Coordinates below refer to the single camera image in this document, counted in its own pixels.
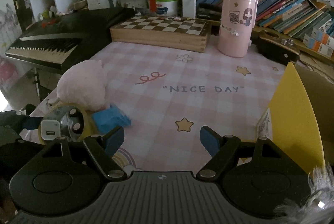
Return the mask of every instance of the blue plastic packet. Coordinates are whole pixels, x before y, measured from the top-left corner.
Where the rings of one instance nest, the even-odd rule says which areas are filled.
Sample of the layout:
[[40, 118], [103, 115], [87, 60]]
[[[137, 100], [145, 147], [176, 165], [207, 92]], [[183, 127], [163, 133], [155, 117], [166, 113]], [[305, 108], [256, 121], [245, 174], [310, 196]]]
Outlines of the blue plastic packet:
[[112, 105], [106, 110], [96, 112], [92, 114], [91, 117], [102, 135], [107, 134], [117, 126], [126, 127], [131, 125], [131, 119], [116, 105]]

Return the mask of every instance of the printed flower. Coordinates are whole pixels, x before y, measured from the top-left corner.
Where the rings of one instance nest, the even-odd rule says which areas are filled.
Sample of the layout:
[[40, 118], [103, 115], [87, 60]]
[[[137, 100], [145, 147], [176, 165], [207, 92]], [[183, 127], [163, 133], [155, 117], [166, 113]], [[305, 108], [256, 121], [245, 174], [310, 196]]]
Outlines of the printed flower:
[[182, 61], [182, 62], [186, 63], [188, 61], [192, 61], [193, 58], [189, 57], [188, 54], [183, 54], [183, 55], [179, 54], [179, 55], [176, 56], [176, 60], [177, 61]]

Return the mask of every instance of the wall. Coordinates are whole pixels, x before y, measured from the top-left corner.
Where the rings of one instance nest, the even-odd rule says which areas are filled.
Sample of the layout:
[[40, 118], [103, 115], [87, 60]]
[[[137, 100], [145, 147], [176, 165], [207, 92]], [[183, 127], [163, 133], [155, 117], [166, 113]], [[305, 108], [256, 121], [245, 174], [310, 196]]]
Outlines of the wall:
[[[6, 13], [7, 16], [11, 16], [10, 20], [6, 22], [6, 24], [0, 28], [0, 79], [1, 79], [1, 68], [4, 65], [4, 58], [5, 58], [5, 51], [8, 49], [8, 47], [13, 43], [16, 38], [18, 38], [21, 33], [21, 27], [20, 24], [17, 21], [16, 17], [16, 11], [14, 6], [13, 0], [0, 0], [0, 10], [4, 13]], [[22, 77], [29, 69], [31, 69], [31, 66], [23, 64], [19, 61], [10, 61], [12, 64], [16, 66], [17, 74], [13, 75], [12, 78], [10, 78], [5, 85], [2, 85], [2, 88], [5, 90], [9, 89], [9, 87], [14, 84], [20, 77]]]

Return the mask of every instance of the table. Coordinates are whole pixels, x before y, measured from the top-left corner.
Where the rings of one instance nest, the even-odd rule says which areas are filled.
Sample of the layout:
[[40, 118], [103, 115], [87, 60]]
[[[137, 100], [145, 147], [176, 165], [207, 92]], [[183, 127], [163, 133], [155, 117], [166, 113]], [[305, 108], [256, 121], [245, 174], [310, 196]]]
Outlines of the table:
[[[211, 159], [199, 140], [209, 126], [221, 136], [256, 139], [255, 126], [266, 110], [285, 66], [257, 53], [244, 58], [220, 53], [211, 36], [205, 53], [113, 42], [91, 59], [107, 73], [106, 102], [131, 119], [113, 159], [131, 170], [185, 171], [195, 174]], [[31, 114], [43, 116], [47, 99]], [[21, 133], [38, 142], [37, 130]]]

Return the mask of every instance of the red book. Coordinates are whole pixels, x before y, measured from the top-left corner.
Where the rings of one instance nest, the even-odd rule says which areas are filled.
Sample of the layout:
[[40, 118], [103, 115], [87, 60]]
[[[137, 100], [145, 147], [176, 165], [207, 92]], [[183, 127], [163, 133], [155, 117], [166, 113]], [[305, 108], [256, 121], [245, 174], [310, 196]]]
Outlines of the red book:
[[281, 0], [280, 2], [274, 4], [273, 6], [271, 6], [267, 10], [265, 10], [262, 14], [260, 14], [259, 16], [257, 16], [256, 17], [256, 21], [259, 21], [260, 19], [262, 19], [266, 15], [269, 15], [272, 12], [276, 11], [277, 9], [281, 8], [285, 3], [289, 2], [289, 1], [291, 1], [291, 0]]

